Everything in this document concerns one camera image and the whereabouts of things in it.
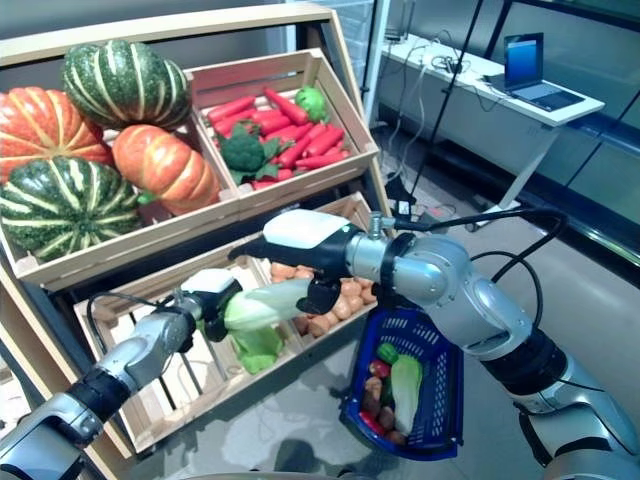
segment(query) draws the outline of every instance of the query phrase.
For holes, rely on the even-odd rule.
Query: wall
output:
[[[112,0],[102,2],[62,0],[0,0],[0,38],[73,28],[150,15],[279,3],[268,0]],[[284,29],[269,28],[209,37],[171,40],[154,44],[160,54],[182,68],[250,58],[285,51]],[[62,88],[61,59],[0,70],[0,91],[31,85]]]

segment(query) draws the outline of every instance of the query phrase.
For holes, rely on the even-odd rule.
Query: gray floor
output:
[[[409,162],[406,174],[408,186],[422,149],[416,145],[410,150],[413,162]],[[386,170],[397,168],[392,158],[383,166]],[[418,189],[421,204],[453,204],[457,213],[464,215],[475,212],[483,201],[431,169],[426,177]],[[488,249],[519,251],[542,234],[518,219],[495,222],[473,234],[462,227],[450,233],[472,254]],[[531,262],[545,291],[543,329],[567,346],[639,425],[640,407],[632,401],[640,398],[634,368],[640,361],[636,348],[640,338],[637,290],[559,241],[535,253]],[[478,269],[491,274],[497,265],[497,260],[483,260]],[[533,315],[535,297],[529,282],[514,269],[501,285]],[[283,373],[259,391],[249,392],[242,403],[196,420],[136,465],[130,477],[180,479],[254,467],[336,475],[346,465],[382,480],[541,477],[542,470],[520,434],[511,402],[472,359],[465,362],[465,445],[457,458],[418,463],[362,446],[338,421],[339,392],[348,387],[357,332],[350,335],[342,340],[347,342],[344,347],[311,368]]]

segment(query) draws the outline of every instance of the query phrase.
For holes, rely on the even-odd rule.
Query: red vegetable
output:
[[[229,115],[233,115],[234,113],[241,112],[251,107],[256,101],[256,97],[242,97],[234,100],[233,102],[225,103],[224,105],[220,105],[219,107],[214,108],[207,114],[207,118],[211,125],[220,120],[223,120],[225,117]]]
[[[296,125],[304,125],[309,121],[309,115],[305,110],[297,106],[295,103],[291,103],[286,98],[278,95],[275,90],[271,88],[264,89],[265,96],[277,105],[282,113],[284,113],[287,117],[291,119],[293,123]]]
[[[251,118],[251,115],[253,115],[255,112],[255,108],[250,108],[248,110],[243,110],[242,112],[234,113],[224,120],[220,120],[219,122],[214,123],[213,128],[216,132],[221,133],[222,135],[226,135],[228,133],[231,133],[231,129],[236,123],[238,123],[240,120]]]
[[[317,157],[323,155],[344,137],[344,130],[330,127],[319,137],[315,138],[305,150],[305,156]]]
[[[284,117],[282,112],[275,108],[270,108],[269,110],[258,110],[256,113],[251,115],[251,120],[258,123],[263,118],[271,118],[271,117]]]
[[[327,131],[327,126],[323,123],[316,123],[307,133],[307,137],[313,140]]]
[[[309,122],[306,123],[304,125],[301,125],[300,127],[298,127],[298,129],[296,130],[295,135],[293,136],[293,140],[295,140],[296,142],[298,140],[300,140],[302,137],[304,137],[305,135],[307,135],[311,129],[313,128],[313,123]]]
[[[369,372],[378,378],[387,378],[391,375],[391,367],[382,360],[374,360],[369,364]]]
[[[284,143],[284,142],[288,142],[289,140],[295,140],[294,135],[297,130],[298,130],[298,127],[296,127],[295,125],[288,125],[284,128],[281,128],[280,130],[271,132],[269,135],[267,135],[264,138],[265,140],[269,141],[272,138],[278,137],[280,138],[280,143]]]
[[[360,418],[364,424],[380,436],[385,434],[384,428],[376,421],[375,417],[369,412],[360,412]]]
[[[251,186],[254,190],[260,190],[262,188],[270,187],[271,185],[275,185],[278,183],[277,180],[251,180]]]
[[[344,155],[344,152],[339,152],[334,153],[333,155],[318,155],[315,157],[302,158],[296,162],[296,167],[304,168],[307,170],[326,167],[327,165],[338,163],[340,160],[344,160]]]
[[[283,168],[293,168],[296,163],[296,160],[300,158],[304,149],[311,143],[311,139],[307,136],[296,143],[293,147],[287,148],[284,152],[280,154],[278,157],[278,163],[282,165]]]
[[[281,128],[291,125],[291,120],[289,120],[289,118],[285,116],[268,117],[260,120],[258,122],[258,125],[260,125],[260,132],[263,135],[269,135],[270,133],[273,133],[277,130],[280,130]]]

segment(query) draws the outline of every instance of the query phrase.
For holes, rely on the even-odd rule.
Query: pumpkin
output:
[[[102,129],[83,117],[64,92],[26,87],[0,93],[0,183],[14,168],[56,155],[113,163]]]
[[[104,46],[71,47],[62,77],[76,107],[108,128],[146,123],[170,129],[189,115],[184,73],[144,43],[110,40]]]
[[[54,157],[11,172],[0,188],[0,216],[11,240],[48,261],[136,228],[136,200],[113,168]]]
[[[153,194],[174,215],[218,201],[220,182],[202,156],[153,125],[132,125],[113,144],[120,173]]]

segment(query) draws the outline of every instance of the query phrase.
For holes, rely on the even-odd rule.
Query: wooden crate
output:
[[[161,208],[141,211],[143,228],[45,263],[14,245],[0,229],[0,241],[15,276],[55,291],[235,222],[237,189],[211,145],[201,141],[193,116],[177,135],[212,164],[221,184],[219,202],[178,217],[170,217]]]
[[[370,213],[359,193],[328,204],[321,210],[346,216],[362,227],[367,225]],[[235,262],[227,260],[231,249],[253,238],[256,238],[256,235],[123,285],[114,291],[147,300],[159,300],[165,298],[197,271],[211,267],[229,268],[245,289],[265,285],[270,282],[268,260],[244,257]],[[200,332],[196,332],[194,347],[184,356],[174,356],[162,380],[154,381],[123,406],[122,418],[136,452],[147,449],[224,400],[240,393],[300,355],[315,342],[325,341],[331,333],[366,313],[373,306],[375,304],[367,305],[317,340],[311,336],[300,337],[292,322],[282,323],[277,328],[285,341],[285,349],[273,367],[257,375],[250,375],[242,368],[229,338],[220,343],[212,343],[206,341]],[[97,339],[89,326],[86,302],[76,304],[74,309],[94,356],[96,359],[102,357]],[[134,322],[151,310],[153,307],[140,307],[129,300],[102,297],[95,302],[93,315],[98,331],[110,347],[124,340],[133,330]],[[113,441],[117,443],[120,440],[114,438]]]
[[[304,85],[320,89],[328,100],[331,123],[345,130],[345,146],[353,153],[350,158],[259,191],[253,191],[248,184],[237,189],[240,220],[340,185],[367,169],[377,172],[378,147],[320,49],[194,68],[187,74],[194,108],[200,111],[196,121],[204,137],[202,143],[211,142],[214,135],[204,120],[209,110],[245,95],[257,96],[257,107],[266,108],[264,87],[289,99]],[[212,148],[224,163],[218,150]]]

